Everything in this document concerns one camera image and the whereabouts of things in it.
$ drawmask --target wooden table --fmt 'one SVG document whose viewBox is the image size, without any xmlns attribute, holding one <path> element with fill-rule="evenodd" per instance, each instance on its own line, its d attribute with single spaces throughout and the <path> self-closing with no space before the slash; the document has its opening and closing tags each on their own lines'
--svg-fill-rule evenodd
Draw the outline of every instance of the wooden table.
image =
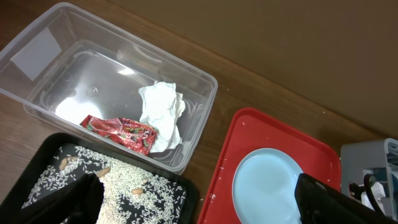
<svg viewBox="0 0 398 224">
<path fill-rule="evenodd" d="M 183 173 L 206 195 L 213 169 L 234 113 L 257 108 L 340 152 L 342 144 L 384 138 L 261 76 L 171 33 L 106 0 L 71 0 L 114 25 L 213 75 L 219 84 L 215 102 L 198 146 Z M 0 3 L 0 49 L 58 0 L 3 0 Z M 4 200 L 42 141 L 60 132 L 28 115 L 23 105 L 0 95 L 0 201 Z M 197 220 L 203 201 L 199 201 Z"/>
</svg>

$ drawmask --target crumpled paper towel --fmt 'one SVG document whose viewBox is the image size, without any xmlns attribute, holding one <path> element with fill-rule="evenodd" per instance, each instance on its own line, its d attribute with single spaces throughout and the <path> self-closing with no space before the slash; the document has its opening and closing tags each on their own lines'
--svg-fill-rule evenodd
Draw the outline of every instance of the crumpled paper towel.
<svg viewBox="0 0 398 224">
<path fill-rule="evenodd" d="M 142 115 L 139 122 L 157 130 L 155 143 L 150 152 L 175 149 L 182 142 L 177 119 L 185 110 L 182 94 L 175 91 L 175 83 L 155 82 L 138 90 L 142 97 Z"/>
</svg>

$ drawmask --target plastic plate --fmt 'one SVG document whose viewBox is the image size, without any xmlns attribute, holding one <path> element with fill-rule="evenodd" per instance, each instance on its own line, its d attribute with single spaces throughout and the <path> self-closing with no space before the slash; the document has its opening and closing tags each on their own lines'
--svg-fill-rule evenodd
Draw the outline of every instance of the plastic plate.
<svg viewBox="0 0 398 224">
<path fill-rule="evenodd" d="M 300 223 L 294 190 L 300 166 L 277 149 L 258 149 L 236 169 L 232 196 L 236 214 L 247 223 Z"/>
</svg>

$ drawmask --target candy wrapper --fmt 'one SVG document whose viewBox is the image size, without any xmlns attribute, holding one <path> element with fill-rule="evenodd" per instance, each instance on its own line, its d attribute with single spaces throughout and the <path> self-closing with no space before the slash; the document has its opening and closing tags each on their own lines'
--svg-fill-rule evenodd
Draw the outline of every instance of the candy wrapper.
<svg viewBox="0 0 398 224">
<path fill-rule="evenodd" d="M 155 128 L 126 118 L 103 120 L 88 115 L 80 125 L 145 156 L 148 155 L 157 134 Z"/>
</svg>

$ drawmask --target clear plastic container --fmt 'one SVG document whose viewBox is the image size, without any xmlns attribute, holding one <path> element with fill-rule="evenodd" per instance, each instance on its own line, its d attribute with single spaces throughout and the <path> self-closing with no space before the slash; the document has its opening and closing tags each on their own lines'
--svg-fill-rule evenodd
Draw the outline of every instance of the clear plastic container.
<svg viewBox="0 0 398 224">
<path fill-rule="evenodd" d="M 176 149 L 143 156 L 79 126 L 88 114 L 139 120 L 138 89 L 156 80 L 176 83 L 187 105 Z M 206 72 L 69 3 L 49 9 L 0 52 L 0 92 L 28 113 L 176 174 L 191 158 L 216 91 Z"/>
</svg>

